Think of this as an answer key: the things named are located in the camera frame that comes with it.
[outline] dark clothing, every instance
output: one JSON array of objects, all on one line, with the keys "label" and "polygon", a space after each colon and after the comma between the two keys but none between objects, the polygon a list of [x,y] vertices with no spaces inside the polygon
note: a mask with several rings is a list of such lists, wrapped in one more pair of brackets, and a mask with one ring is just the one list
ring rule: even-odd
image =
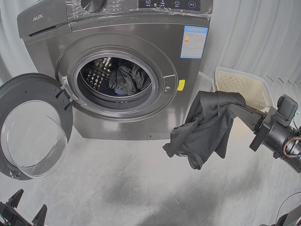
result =
[{"label": "dark clothing", "polygon": [[128,96],[134,95],[138,91],[132,78],[132,70],[126,66],[119,66],[117,69],[113,70],[110,76],[109,86],[111,89],[120,89]]},{"label": "dark clothing", "polygon": [[163,146],[169,157],[185,156],[193,169],[200,170],[215,151],[225,158],[228,139],[236,115],[228,104],[246,106],[240,93],[199,91],[185,124],[174,128],[170,143]]},{"label": "dark clothing", "polygon": [[113,70],[109,86],[111,89],[118,88],[126,95],[134,95],[144,90],[151,83],[147,73],[138,65],[121,65]]},{"label": "dark clothing", "polygon": [[151,84],[148,74],[138,65],[134,65],[132,70],[132,78],[136,82],[137,88],[144,90]]}]

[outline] button icon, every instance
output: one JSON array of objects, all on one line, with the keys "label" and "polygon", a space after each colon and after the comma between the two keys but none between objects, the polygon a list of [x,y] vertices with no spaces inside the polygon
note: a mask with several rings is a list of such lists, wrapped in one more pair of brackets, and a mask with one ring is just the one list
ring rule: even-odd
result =
[{"label": "button icon", "polygon": [[190,8],[195,8],[197,6],[197,4],[194,1],[190,1],[188,3],[188,5],[189,5]]}]

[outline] qr code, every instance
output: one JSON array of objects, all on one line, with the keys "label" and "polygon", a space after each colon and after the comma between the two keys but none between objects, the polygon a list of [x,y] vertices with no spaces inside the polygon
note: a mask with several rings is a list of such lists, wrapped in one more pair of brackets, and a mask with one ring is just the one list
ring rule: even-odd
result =
[{"label": "qr code", "polygon": [[194,42],[195,43],[204,43],[204,40],[205,40],[205,34],[196,35],[195,39],[194,39]]}]

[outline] beige laundry basket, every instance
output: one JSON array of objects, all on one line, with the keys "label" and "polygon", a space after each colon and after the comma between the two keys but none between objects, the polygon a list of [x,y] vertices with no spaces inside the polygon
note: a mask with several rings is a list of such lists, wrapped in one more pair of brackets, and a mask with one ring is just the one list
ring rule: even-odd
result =
[{"label": "beige laundry basket", "polygon": [[[217,67],[214,74],[212,91],[239,92],[246,100],[246,105],[261,111],[268,111],[273,106],[271,93],[262,78],[238,70]],[[249,128],[235,118],[231,136],[244,137]]]}]

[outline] front-load washing machine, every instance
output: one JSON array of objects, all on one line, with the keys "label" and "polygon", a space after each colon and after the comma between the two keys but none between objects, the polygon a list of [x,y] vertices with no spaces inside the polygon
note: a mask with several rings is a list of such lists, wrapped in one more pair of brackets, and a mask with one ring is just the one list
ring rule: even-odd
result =
[{"label": "front-load washing machine", "polygon": [[[68,142],[73,125],[84,138],[168,139],[188,109],[212,5],[213,0],[40,0],[19,14],[20,38],[39,73],[0,88],[1,172],[20,180],[49,174],[65,151],[58,141]],[[41,116],[31,121],[34,114]],[[59,132],[42,130],[44,119]],[[10,148],[29,134],[11,137],[34,120],[41,123],[39,136],[55,146],[35,166],[22,166]]]}]

